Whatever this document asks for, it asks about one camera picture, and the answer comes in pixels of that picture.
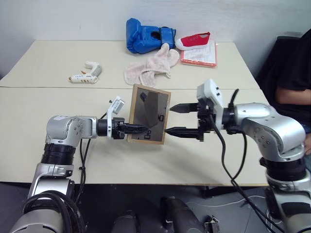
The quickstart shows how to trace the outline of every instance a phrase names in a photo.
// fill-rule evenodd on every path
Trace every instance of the floor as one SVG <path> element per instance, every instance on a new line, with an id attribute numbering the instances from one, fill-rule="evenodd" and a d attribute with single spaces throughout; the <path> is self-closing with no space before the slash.
<path id="1" fill-rule="evenodd" d="M 0 229 L 8 232 L 21 215 L 28 190 L 25 187 L 0 183 Z M 246 190 L 248 196 L 264 212 L 266 203 L 263 188 Z M 200 221 L 207 215 L 217 217 L 221 233 L 268 232 L 254 211 L 237 193 L 213 198 L 202 197 L 202 188 L 181 185 L 98 185 L 87 184 L 79 208 L 87 224 L 88 233 L 110 232 L 114 220 L 126 210 L 135 211 L 140 218 L 141 233 L 172 233 L 161 224 L 159 200 L 176 197 L 193 210 Z"/>

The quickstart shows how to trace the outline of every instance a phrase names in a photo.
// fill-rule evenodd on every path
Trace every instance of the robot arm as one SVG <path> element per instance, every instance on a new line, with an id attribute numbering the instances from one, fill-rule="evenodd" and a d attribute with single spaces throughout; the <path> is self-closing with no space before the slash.
<path id="1" fill-rule="evenodd" d="M 234 105 L 231 100 L 224 108 L 222 94 L 212 80 L 198 87 L 197 98 L 198 103 L 178 104 L 170 110 L 198 112 L 198 128 L 173 127 L 166 132 L 203 141 L 204 133 L 213 130 L 209 120 L 212 115 L 219 130 L 250 136 L 262 154 L 260 164 L 267 168 L 267 202 L 274 217 L 282 219 L 288 233 L 311 232 L 311 177 L 303 161 L 303 127 L 261 103 Z"/>
<path id="2" fill-rule="evenodd" d="M 124 101 L 116 97 L 107 110 L 107 119 L 93 116 L 53 116 L 49 120 L 44 154 L 36 167 L 26 201 L 31 202 L 35 208 L 24 207 L 24 215 L 13 226 L 11 233 L 67 233 L 63 227 L 64 216 L 55 210 L 55 204 L 51 204 L 46 197 L 31 200 L 38 195 L 46 196 L 45 192 L 48 191 L 49 197 L 59 192 L 61 200 L 68 199 L 72 202 L 74 182 L 68 177 L 73 173 L 73 155 L 81 139 L 98 136 L 124 139 L 126 133 L 148 130 L 142 125 L 125 123 L 124 118 L 112 117 L 113 113 L 119 113 L 123 105 Z"/>

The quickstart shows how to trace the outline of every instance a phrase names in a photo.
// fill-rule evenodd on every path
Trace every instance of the pink towel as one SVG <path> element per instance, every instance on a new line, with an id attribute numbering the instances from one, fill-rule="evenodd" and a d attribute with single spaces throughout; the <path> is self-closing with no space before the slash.
<path id="1" fill-rule="evenodd" d="M 171 77 L 171 67 L 179 61 L 179 53 L 170 50 L 168 44 L 163 44 L 161 49 L 145 62 L 130 63 L 124 71 L 125 82 L 129 85 L 135 83 L 144 86 L 154 87 L 156 85 L 155 74 L 164 73 L 168 78 Z"/>

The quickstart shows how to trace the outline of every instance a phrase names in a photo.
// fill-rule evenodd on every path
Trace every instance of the red shoe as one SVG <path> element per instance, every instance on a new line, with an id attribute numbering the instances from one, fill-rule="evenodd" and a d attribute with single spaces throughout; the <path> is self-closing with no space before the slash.
<path id="1" fill-rule="evenodd" d="M 202 49 L 207 45 L 210 33 L 202 33 L 180 38 L 175 45 L 180 50 Z"/>

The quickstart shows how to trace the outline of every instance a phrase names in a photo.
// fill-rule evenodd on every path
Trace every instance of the table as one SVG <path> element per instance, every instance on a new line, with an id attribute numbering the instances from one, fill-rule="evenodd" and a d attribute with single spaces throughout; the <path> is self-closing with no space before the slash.
<path id="1" fill-rule="evenodd" d="M 259 89 L 234 43 L 218 43 L 216 68 L 179 63 L 171 79 L 159 75 L 156 88 L 196 89 L 212 78 L 221 89 Z M 132 54 L 124 41 L 35 41 L 11 72 L 0 81 L 5 87 L 87 87 L 132 89 L 124 81 L 124 68 L 144 61 L 154 52 Z M 99 62 L 103 72 L 96 84 L 70 83 L 68 77 L 85 70 L 85 61 Z"/>
<path id="2" fill-rule="evenodd" d="M 107 56 L 102 58 L 95 52 L 95 48 L 105 48 Z M 172 93 L 171 106 L 183 102 L 196 102 L 196 86 L 212 75 L 216 77 L 214 80 L 221 88 L 225 104 L 229 102 L 235 87 L 241 88 L 235 103 L 267 103 L 238 51 L 236 50 L 236 58 L 231 57 L 231 63 L 235 65 L 230 66 L 231 63 L 226 61 L 228 58 L 222 50 L 224 48 L 230 48 L 228 53 L 236 50 L 233 43 L 219 43 L 217 69 L 179 64 L 172 69 L 171 80 L 158 78 L 156 87 Z M 49 55 L 52 56 L 53 50 L 56 55 L 51 58 Z M 77 64 L 83 65 L 87 57 L 95 57 L 94 61 L 105 64 L 105 61 L 109 61 L 108 56 L 113 58 L 114 62 L 110 61 L 109 66 L 103 65 L 104 72 L 97 84 L 74 85 L 63 78 L 72 75 L 77 69 Z M 128 120 L 132 86 L 123 80 L 124 64 L 142 58 L 143 56 L 126 53 L 124 42 L 34 42 L 12 71 L 0 81 L 0 180 L 27 183 L 32 181 L 35 166 L 43 154 L 46 124 L 54 115 L 99 117 L 109 107 L 108 101 L 118 95 L 126 103 L 116 116 Z M 37 61 L 37 66 L 31 65 L 34 61 Z M 113 65 L 115 61 L 122 64 L 120 69 Z M 241 74 L 243 73 L 241 76 L 235 72 L 239 69 L 238 66 L 242 70 Z M 186 78 L 194 71 L 198 74 L 196 78 L 193 78 L 193 75 L 190 76 L 191 79 Z M 226 82 L 225 74 L 228 75 L 229 72 L 232 72 L 231 77 L 236 77 L 235 82 L 231 79 Z M 183 78 L 183 82 L 178 82 L 176 74 Z M 173 126 L 197 127 L 196 113 L 170 112 L 167 127 Z M 227 135 L 225 132 L 223 136 L 227 144 L 225 161 L 229 171 L 233 173 L 242 159 L 242 136 Z M 164 145 L 97 138 L 92 140 L 88 152 L 86 183 L 230 185 L 229 178 L 221 166 L 221 149 L 221 143 L 214 133 L 205 134 L 204 142 L 167 134 Z M 245 166 L 237 179 L 238 183 L 245 186 L 266 185 L 265 169 L 259 165 L 260 152 L 252 139 L 248 140 L 247 151 Z M 81 165 L 78 150 L 74 157 L 75 169 L 71 179 L 78 183 L 78 167 Z"/>

